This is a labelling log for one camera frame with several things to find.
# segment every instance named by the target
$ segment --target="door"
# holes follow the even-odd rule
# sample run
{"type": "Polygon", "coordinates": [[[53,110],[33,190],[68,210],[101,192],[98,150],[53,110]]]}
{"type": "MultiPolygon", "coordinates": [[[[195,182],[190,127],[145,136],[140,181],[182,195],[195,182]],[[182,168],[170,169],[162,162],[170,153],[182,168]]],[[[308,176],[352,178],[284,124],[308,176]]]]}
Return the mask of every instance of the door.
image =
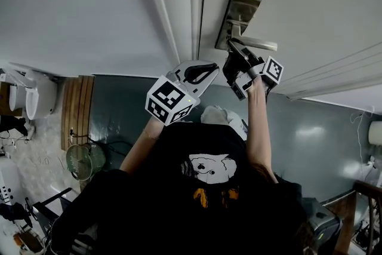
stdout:
{"type": "MultiPolygon", "coordinates": [[[[204,0],[199,58],[222,67],[227,52],[214,48],[228,0],[204,0]]],[[[278,43],[271,55],[285,66],[273,91],[312,96],[367,80],[382,80],[381,0],[262,0],[245,36],[278,43]]],[[[227,85],[223,74],[216,83],[227,85]]]]}

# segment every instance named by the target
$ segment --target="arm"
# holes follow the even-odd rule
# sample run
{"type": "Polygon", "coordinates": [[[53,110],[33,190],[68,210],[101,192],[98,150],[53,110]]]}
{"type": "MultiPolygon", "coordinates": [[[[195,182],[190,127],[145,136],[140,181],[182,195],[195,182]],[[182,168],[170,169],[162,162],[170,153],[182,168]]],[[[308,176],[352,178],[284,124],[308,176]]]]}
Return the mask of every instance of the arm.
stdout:
{"type": "Polygon", "coordinates": [[[261,77],[257,77],[248,90],[248,138],[247,158],[250,164],[266,167],[277,183],[272,171],[270,136],[267,119],[265,92],[261,77]]]}
{"type": "Polygon", "coordinates": [[[119,169],[133,175],[149,156],[159,135],[162,133],[163,127],[164,124],[161,121],[151,117],[119,169]]]}

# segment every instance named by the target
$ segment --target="metal door plate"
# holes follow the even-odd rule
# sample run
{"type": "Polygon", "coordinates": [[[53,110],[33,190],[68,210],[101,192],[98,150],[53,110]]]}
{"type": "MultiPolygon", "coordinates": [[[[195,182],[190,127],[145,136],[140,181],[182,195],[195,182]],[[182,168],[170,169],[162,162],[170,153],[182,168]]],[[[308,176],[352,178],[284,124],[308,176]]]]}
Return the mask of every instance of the metal door plate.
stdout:
{"type": "Polygon", "coordinates": [[[241,35],[247,28],[262,0],[229,0],[215,49],[227,50],[226,38],[233,24],[240,25],[241,35]]]}

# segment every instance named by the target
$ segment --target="white door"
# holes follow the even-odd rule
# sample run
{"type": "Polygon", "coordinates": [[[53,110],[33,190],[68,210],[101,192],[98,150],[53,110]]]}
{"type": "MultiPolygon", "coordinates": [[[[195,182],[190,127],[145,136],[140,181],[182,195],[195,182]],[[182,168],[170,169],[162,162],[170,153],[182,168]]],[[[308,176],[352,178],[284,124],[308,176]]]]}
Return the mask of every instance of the white door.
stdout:
{"type": "MultiPolygon", "coordinates": [[[[199,58],[221,67],[227,53],[214,45],[227,3],[204,0],[202,15],[199,58]]],[[[252,49],[285,66],[276,93],[312,96],[317,90],[336,91],[355,82],[381,83],[381,4],[381,0],[262,0],[244,35],[278,43],[277,52],[252,49]]],[[[222,73],[216,82],[227,85],[222,73]]]]}

